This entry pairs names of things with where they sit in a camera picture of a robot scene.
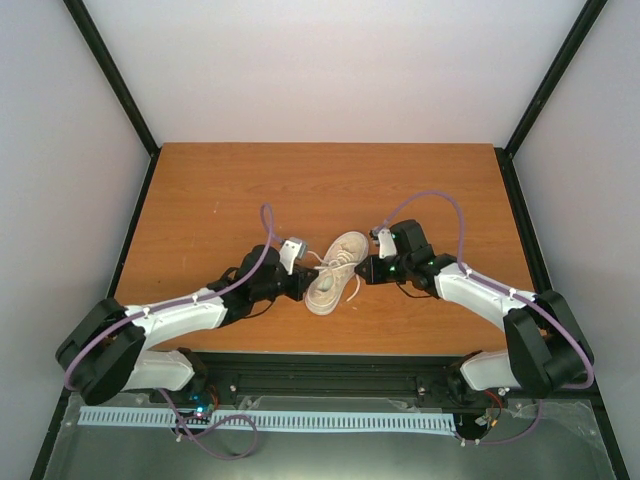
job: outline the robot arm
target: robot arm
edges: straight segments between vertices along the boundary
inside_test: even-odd
[[[589,344],[557,292],[517,291],[458,264],[451,255],[435,255],[415,220],[372,232],[372,236],[380,253],[356,267],[367,284],[409,281],[418,290],[457,303],[505,332],[507,350],[474,352],[453,368],[449,390],[460,403],[470,392],[493,387],[522,388],[545,398],[584,373],[575,348],[534,306],[551,315],[553,323],[568,332],[593,364]]]
[[[280,253],[269,247],[255,272],[235,288],[263,250],[263,245],[256,246],[239,268],[228,269],[219,280],[191,295],[145,306],[124,307],[113,298],[98,302],[56,352],[62,368],[72,369],[71,385],[88,405],[103,403],[122,390],[185,388],[199,370],[197,357],[185,349],[156,352],[150,348],[190,332],[230,325],[246,318],[261,300],[273,302],[286,295],[300,301],[318,275],[317,270],[295,264],[306,246],[290,239]],[[104,335],[118,324],[122,326]],[[104,338],[78,363],[77,357],[98,337]]]

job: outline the black metal frame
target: black metal frame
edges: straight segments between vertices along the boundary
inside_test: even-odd
[[[111,296],[115,293],[120,280],[142,206],[158,163],[160,148],[153,139],[83,1],[64,0],[64,3],[150,156],[147,174],[109,286],[108,295]],[[607,0],[586,1],[507,146],[495,149],[529,272],[537,292],[551,288],[551,281],[520,189],[513,159],[606,3]],[[223,384],[226,382],[236,387],[223,389],[225,401],[235,401],[235,396],[238,394],[318,394],[414,397],[420,403],[421,379],[441,371],[459,358],[295,355],[295,362],[293,362],[292,355],[281,354],[202,355],[206,364],[216,365],[216,371],[220,372]],[[629,475],[597,385],[585,391],[560,391],[555,393],[554,397],[591,401],[616,476],[620,479],[628,479]],[[63,391],[35,464],[31,476],[33,480],[44,477],[67,406],[67,399],[68,392]],[[431,406],[451,412],[465,411],[464,408],[453,405],[446,399],[440,404]]]

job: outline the orange wooden surface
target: orange wooden surface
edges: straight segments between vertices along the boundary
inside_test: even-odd
[[[460,203],[469,265],[531,289],[491,145],[165,144],[116,298],[123,304],[169,299],[238,266],[265,241],[262,202],[273,205],[279,235],[303,238],[322,256],[340,234],[366,234],[409,195],[425,189],[443,190]],[[445,200],[420,199],[396,220],[407,218],[422,224],[436,253],[455,255],[457,220]],[[355,280],[343,299],[354,287]],[[343,300],[329,316],[315,316],[304,302],[281,297],[258,318],[162,347],[443,355],[504,345],[502,332],[457,305],[410,299],[395,285],[363,285],[354,300]]]

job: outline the white wall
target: white wall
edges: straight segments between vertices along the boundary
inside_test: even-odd
[[[570,301],[640,478],[640,2],[609,2],[516,156],[554,287]]]
[[[504,146],[584,0],[87,0],[159,141]]]
[[[61,1],[0,2],[0,65],[0,476],[24,479],[147,157]]]

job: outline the sneaker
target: sneaker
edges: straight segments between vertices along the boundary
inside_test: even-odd
[[[344,287],[355,275],[354,268],[369,253],[369,240],[360,232],[347,232],[327,250],[324,259],[315,252],[309,252],[320,260],[320,270],[304,297],[307,308],[316,315],[328,315],[335,310],[342,296]],[[360,289],[360,279],[356,277],[356,291],[348,299],[351,300]]]

